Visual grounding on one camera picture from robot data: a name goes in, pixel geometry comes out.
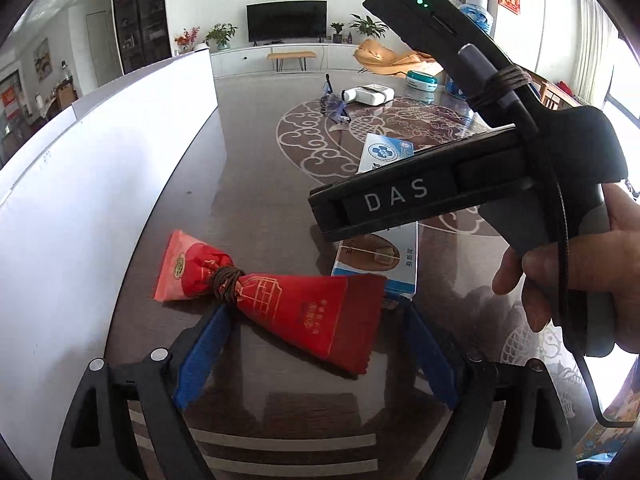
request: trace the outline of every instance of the cable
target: cable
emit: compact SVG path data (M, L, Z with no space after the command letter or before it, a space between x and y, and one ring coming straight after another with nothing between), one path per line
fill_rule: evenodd
M562 325L562 336L565 347L573 354L582 374L596 420L606 428L631 428L636 423L634 420L609 420L602 414L589 367L580 351L580 345L574 339L576 331L569 313L568 302L569 236L562 190L542 142L538 125L514 92L530 82L529 75L515 64L496 71L491 62L472 44L465 45L458 54L480 79L482 74L488 75L482 83L481 91L468 98L467 104L475 111L480 111L491 104L498 104L502 108L509 120L516 125L524 143L533 176L538 178L539 183L542 184L544 196L551 202L547 206L550 206L553 211L558 240L558 314Z
M538 135L538 127L524 107L520 100L510 106L509 111L513 115L514 124L518 128L525 144L526 150L530 153L530 158L536 172L542 180L547 195L553 201L552 207L555 217L556 235L558 238L558 311L562 320L562 336L567 348L577 349L577 345L573 341L574 327L569 314L568 307L568 289L569 289L569 236L566 224L566 211L564 209L564 200L562 199L562 190L558 182L556 171L553 168L548 153L544 149L540 136ZM593 378L589 371L589 367L580 352L573 352L578 370L582 375L584 384L587 388L593 413L598 423L605 428L632 428L635 420L609 420L600 409L600 401L598 393L593 384Z

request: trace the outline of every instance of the hand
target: hand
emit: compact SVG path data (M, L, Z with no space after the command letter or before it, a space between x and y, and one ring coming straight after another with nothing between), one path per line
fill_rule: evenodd
M616 184L603 184L611 231L569 241L569 288L611 292L616 308L616 342L640 352L640 205ZM522 273L522 304L534 332L551 319L551 307L539 286L558 286L556 244L529 251L520 260L512 248L494 276L495 294L511 292Z

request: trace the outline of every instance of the blue gripper pad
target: blue gripper pad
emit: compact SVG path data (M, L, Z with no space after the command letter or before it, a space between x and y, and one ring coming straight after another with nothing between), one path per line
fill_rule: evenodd
M456 372L440 348L412 301L403 298L404 319L402 329L411 352L429 381L436 399L454 410L460 402L456 386Z
M184 410L200 396L211 367L216 363L231 333L229 307L220 305L193 345L178 371L178 384L174 390L174 404Z

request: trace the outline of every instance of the potted plant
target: potted plant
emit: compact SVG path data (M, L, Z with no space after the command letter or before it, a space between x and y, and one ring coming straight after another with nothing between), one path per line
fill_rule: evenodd
M361 18L357 14L352 14L352 16L354 17L354 20L349 24L349 26L367 37L373 36L378 39L384 38L386 32L389 30L389 27L384 23L372 20L371 16L367 16L366 18Z
M342 43L342 28L344 27L344 23L332 23L331 28L335 30L334 34L334 43Z
M218 50L226 50L229 48L229 40L236 35L236 30L238 28L231 23L219 23L207 34L207 44L213 40L218 44Z
M199 32L200 27L193 27L191 30L185 28L181 36L176 36L175 43L180 46L182 52L191 52Z

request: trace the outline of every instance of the blue logo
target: blue logo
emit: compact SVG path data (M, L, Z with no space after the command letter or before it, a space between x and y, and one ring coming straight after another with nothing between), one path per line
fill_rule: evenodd
M377 160L385 162L393 162L398 158L398 152L386 144L372 144L369 146L369 154Z

